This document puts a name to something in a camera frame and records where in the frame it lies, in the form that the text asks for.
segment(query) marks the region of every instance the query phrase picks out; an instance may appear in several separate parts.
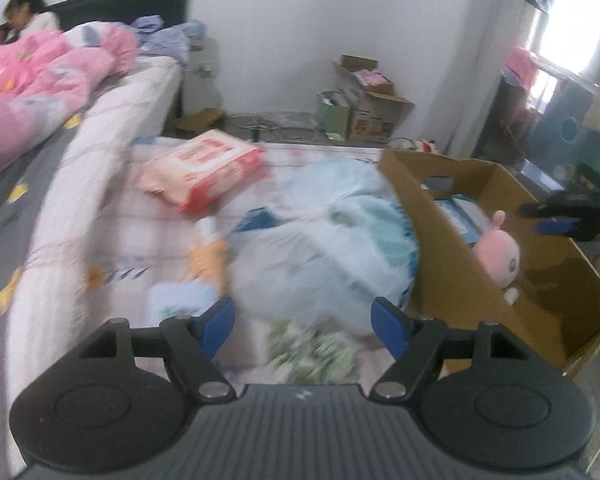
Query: green box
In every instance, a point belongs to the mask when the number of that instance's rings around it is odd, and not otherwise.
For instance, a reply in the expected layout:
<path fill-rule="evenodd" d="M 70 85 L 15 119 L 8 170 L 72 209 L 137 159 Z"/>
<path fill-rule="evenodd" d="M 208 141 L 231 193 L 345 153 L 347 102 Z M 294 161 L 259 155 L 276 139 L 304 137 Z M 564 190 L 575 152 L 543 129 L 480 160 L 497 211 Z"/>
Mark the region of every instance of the green box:
<path fill-rule="evenodd" d="M 318 129 L 331 140 L 347 140 L 350 116 L 351 105 L 343 94 L 328 91 L 318 95 Z"/>

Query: bed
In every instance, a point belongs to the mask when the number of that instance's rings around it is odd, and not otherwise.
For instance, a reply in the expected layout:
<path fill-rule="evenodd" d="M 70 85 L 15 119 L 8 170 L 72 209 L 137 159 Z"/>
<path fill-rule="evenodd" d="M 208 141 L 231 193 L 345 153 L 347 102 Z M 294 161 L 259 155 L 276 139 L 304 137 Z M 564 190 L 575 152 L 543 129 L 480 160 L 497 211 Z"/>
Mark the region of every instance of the bed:
<path fill-rule="evenodd" d="M 185 21 L 186 3 L 68 0 L 51 10 L 65 30 L 152 14 L 167 27 Z M 182 72 L 172 57 L 139 56 L 120 78 L 103 81 L 64 128 L 0 173 L 0 297 L 9 297 L 0 313 L 0 479 L 22 466 L 7 431 L 8 406 L 84 333 L 87 316 L 79 305 L 86 237 L 131 142 L 159 135 L 172 107 L 179 111 Z M 13 269 L 6 283 L 4 269 Z"/>
<path fill-rule="evenodd" d="M 147 301 L 149 289 L 158 282 L 177 282 L 186 274 L 189 250 L 196 239 L 195 219 L 134 184 L 141 164 L 181 142 L 167 137 L 138 139 L 120 179 L 112 186 L 110 199 L 93 224 L 87 265 L 101 273 L 104 282 L 86 294 L 90 330 L 113 317 L 125 317 L 132 328 L 155 326 L 156 315 Z M 377 164 L 382 152 L 380 148 L 274 143 L 262 144 L 261 149 L 262 167 L 216 203 L 214 217 L 222 236 L 229 235 L 245 213 L 262 207 L 299 168 L 328 158 Z M 216 356 L 216 364 L 238 393 L 248 383 L 284 381 L 268 364 L 271 328 L 269 320 L 238 312 L 235 327 Z M 373 338 L 353 339 L 349 341 L 356 348 L 358 373 L 352 380 L 368 392 L 394 360 Z M 161 360 L 136 358 L 136 364 L 167 378 Z"/>

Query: plastic bag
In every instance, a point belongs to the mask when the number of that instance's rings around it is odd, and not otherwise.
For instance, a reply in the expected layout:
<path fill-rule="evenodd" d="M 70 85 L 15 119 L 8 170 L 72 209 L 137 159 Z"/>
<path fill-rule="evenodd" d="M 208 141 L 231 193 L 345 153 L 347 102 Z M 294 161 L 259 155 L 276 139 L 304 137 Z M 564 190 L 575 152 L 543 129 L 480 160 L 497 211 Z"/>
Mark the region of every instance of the plastic bag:
<path fill-rule="evenodd" d="M 372 333 L 372 301 L 408 301 L 418 263 L 411 222 L 372 165 L 334 159 L 298 170 L 229 238 L 238 306 L 305 326 Z"/>

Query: stuffed animal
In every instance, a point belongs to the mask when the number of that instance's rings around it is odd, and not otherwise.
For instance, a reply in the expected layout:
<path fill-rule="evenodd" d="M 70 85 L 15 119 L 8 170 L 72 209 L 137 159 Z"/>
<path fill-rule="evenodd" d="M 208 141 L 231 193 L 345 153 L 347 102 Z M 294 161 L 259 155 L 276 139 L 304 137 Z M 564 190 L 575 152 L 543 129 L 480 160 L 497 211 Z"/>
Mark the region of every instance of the stuffed animal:
<path fill-rule="evenodd" d="M 507 214 L 496 211 L 489 228 L 475 243 L 474 254 L 491 279 L 505 289 L 505 300 L 514 304 L 519 297 L 517 288 L 509 287 L 520 270 L 520 247 L 511 235 L 501 229 Z"/>
<path fill-rule="evenodd" d="M 411 140 L 406 137 L 392 139 L 389 146 L 394 150 L 406 150 L 407 152 L 440 153 L 434 140 Z"/>

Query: girl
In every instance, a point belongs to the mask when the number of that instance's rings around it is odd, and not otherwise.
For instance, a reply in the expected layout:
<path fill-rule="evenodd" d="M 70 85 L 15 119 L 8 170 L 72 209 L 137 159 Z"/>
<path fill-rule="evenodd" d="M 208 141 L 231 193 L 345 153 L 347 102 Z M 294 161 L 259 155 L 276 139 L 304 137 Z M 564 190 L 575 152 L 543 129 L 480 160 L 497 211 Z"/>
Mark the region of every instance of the girl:
<path fill-rule="evenodd" d="M 6 42 L 11 43 L 40 30 L 60 30 L 58 17 L 45 11 L 43 0 L 9 0 L 4 7 L 4 17 L 11 27 Z"/>

